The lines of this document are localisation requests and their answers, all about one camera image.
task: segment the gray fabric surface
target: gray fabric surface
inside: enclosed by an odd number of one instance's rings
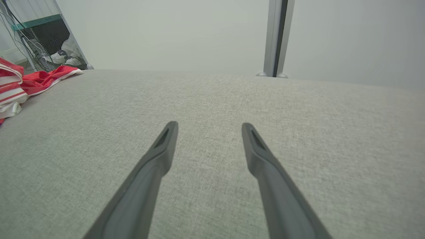
[[[0,238],[81,238],[170,120],[150,238],[268,237],[243,122],[335,238],[423,238],[424,102],[344,83],[85,71],[0,127]]]

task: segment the white sneaker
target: white sneaker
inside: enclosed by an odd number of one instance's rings
[[[81,62],[74,57],[69,57],[65,63],[63,63],[62,65],[72,65],[72,66],[79,66],[81,65]]]
[[[45,59],[46,61],[54,63],[54,64],[65,63],[66,58],[67,58],[66,53],[63,50],[57,51],[55,54],[51,55],[50,57],[43,57],[43,59]]]

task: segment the red and white cloth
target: red and white cloth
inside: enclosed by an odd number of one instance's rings
[[[0,58],[0,125],[7,117],[21,111],[21,103],[29,97],[45,92],[59,81],[81,74],[82,70],[62,65],[51,72],[38,71],[23,75],[24,68]]]

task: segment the wire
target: wire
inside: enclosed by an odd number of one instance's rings
[[[30,70],[28,70],[28,63],[29,63],[29,62],[27,61],[27,63],[25,64],[25,70],[26,70],[26,71],[33,71],[33,70],[35,70],[35,69],[30,69]]]
[[[6,1],[4,1],[4,3],[6,3],[6,6],[7,6],[7,9],[6,10],[10,10],[10,8],[9,8],[9,6],[7,5],[7,2]],[[16,18],[16,16],[15,16],[15,14],[13,14],[13,12],[12,11],[10,11],[10,13],[12,13],[12,16],[16,19],[16,21],[18,21],[18,23],[24,28],[24,29],[27,29],[26,27],[24,27],[24,25],[22,25],[22,23]]]
[[[7,29],[7,32],[9,33],[9,36],[12,38],[12,40],[14,40],[13,41],[13,43],[15,44],[15,46],[16,46],[16,48],[19,50],[19,52],[27,59],[27,61],[29,61],[29,59],[28,59],[28,57],[21,51],[21,49],[18,47],[18,45],[16,45],[16,42],[17,43],[19,43],[19,44],[21,44],[21,45],[23,45],[25,48],[27,48],[27,46],[25,45],[25,44],[22,44],[22,43],[20,43],[20,42],[18,42],[17,40],[16,40],[16,38],[14,38],[14,37],[12,37],[12,34],[10,33],[10,31],[9,31],[9,27],[6,25],[6,23],[5,23],[5,21],[4,21],[4,19],[3,19],[3,16],[4,16],[4,14],[3,13],[1,13],[0,12],[0,18],[1,18],[1,21],[3,22],[3,25],[6,27],[6,29]]]
[[[4,8],[6,8],[6,9],[9,9],[8,7],[6,7],[5,6],[5,4],[3,3],[3,1],[0,1],[1,2],[1,4],[4,6]],[[29,42],[31,42],[35,47],[37,47],[39,50],[40,50],[40,52],[41,52],[41,54],[44,56],[44,57],[46,57],[46,55],[44,55],[44,53],[43,53],[43,50],[40,48],[40,47],[38,47],[36,44],[34,44],[34,42],[32,42],[22,31],[21,31],[21,29],[19,29],[19,27],[18,27],[18,25],[13,21],[13,18],[8,14],[8,12],[6,11],[6,14],[11,18],[11,20],[12,20],[12,22],[15,24],[15,26],[16,26],[16,28],[18,29],[18,31],[29,41]]]
[[[28,47],[24,44],[24,47],[27,49],[28,52],[31,52]],[[33,51],[31,53],[32,58],[34,58],[34,60],[36,61],[36,63],[44,70],[44,71],[48,71],[44,65],[40,62],[40,59],[38,59],[37,55],[35,54],[35,52]]]

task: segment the teal shelf edge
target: teal shelf edge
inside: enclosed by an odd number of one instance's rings
[[[32,21],[24,22],[24,23],[22,23],[22,25],[24,25],[25,28],[31,28],[31,27],[38,26],[38,25],[41,25],[41,24],[44,24],[44,23],[53,22],[53,21],[56,21],[56,20],[59,20],[59,19],[62,19],[62,17],[60,16],[60,14],[56,14],[56,15],[52,15],[52,16],[49,16],[49,17],[43,17],[43,18],[32,20]],[[18,29],[19,30],[23,29],[23,27],[19,23],[12,26],[12,28],[13,28],[14,31],[18,31]]]

